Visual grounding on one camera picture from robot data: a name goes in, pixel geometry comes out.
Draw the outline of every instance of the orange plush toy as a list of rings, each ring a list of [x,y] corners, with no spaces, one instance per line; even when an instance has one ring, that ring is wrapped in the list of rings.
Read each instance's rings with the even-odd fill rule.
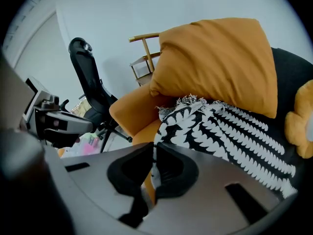
[[[298,90],[294,111],[286,115],[285,135],[289,143],[297,146],[299,156],[313,156],[313,80]]]

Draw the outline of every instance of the black chair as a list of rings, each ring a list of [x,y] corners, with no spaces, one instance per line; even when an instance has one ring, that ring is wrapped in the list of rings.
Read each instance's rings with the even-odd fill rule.
[[[69,43],[68,51],[82,85],[84,96],[91,105],[91,108],[85,113],[84,118],[93,122],[94,131],[96,129],[100,131],[98,133],[100,138],[104,135],[100,152],[103,152],[112,132],[126,139],[128,142],[132,142],[133,139],[131,137],[126,137],[115,130],[118,124],[111,117],[109,108],[117,101],[117,98],[113,95],[109,96],[103,89],[102,80],[99,78],[98,69],[91,52],[91,46],[84,39],[76,37]],[[66,110],[65,105],[67,103],[68,100],[64,101],[60,108]]]

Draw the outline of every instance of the white wall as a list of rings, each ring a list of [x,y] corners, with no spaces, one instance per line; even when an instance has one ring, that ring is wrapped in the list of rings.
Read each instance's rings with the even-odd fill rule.
[[[84,93],[65,49],[56,14],[29,41],[15,72],[23,81],[29,76],[35,77],[50,93],[57,95],[60,102],[69,99],[68,110],[79,103],[78,97]]]
[[[128,37],[201,19],[256,18],[272,47],[313,63],[311,42],[285,0],[57,0],[57,15],[65,45],[74,37],[91,44],[104,86],[116,97],[138,87],[129,63],[145,53]],[[158,51],[157,40],[150,42]]]
[[[22,22],[19,22],[18,29],[14,33],[13,39],[10,41],[8,49],[5,50],[4,55],[11,67],[15,67],[20,55],[25,46],[36,31],[50,18],[56,11],[56,0],[32,0],[31,10],[29,11],[29,4],[26,3],[21,6],[16,17],[11,22],[20,21],[21,16],[26,16]]]

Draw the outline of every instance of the black chair backrest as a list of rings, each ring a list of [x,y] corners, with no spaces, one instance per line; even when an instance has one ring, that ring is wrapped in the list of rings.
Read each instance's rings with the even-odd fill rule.
[[[88,103],[97,112],[110,115],[109,107],[114,100],[102,87],[91,46],[76,37],[69,43],[68,51]]]

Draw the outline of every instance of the pink object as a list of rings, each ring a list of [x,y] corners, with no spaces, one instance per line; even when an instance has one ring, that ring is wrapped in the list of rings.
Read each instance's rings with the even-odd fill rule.
[[[95,138],[94,139],[94,141],[93,141],[93,143],[92,143],[92,146],[95,148],[95,147],[97,147],[97,145],[98,145],[98,143],[99,143],[99,138]]]
[[[96,153],[96,149],[88,144],[88,143],[85,143],[84,144],[84,148],[83,148],[83,154],[84,155],[91,155],[91,154],[95,154]]]

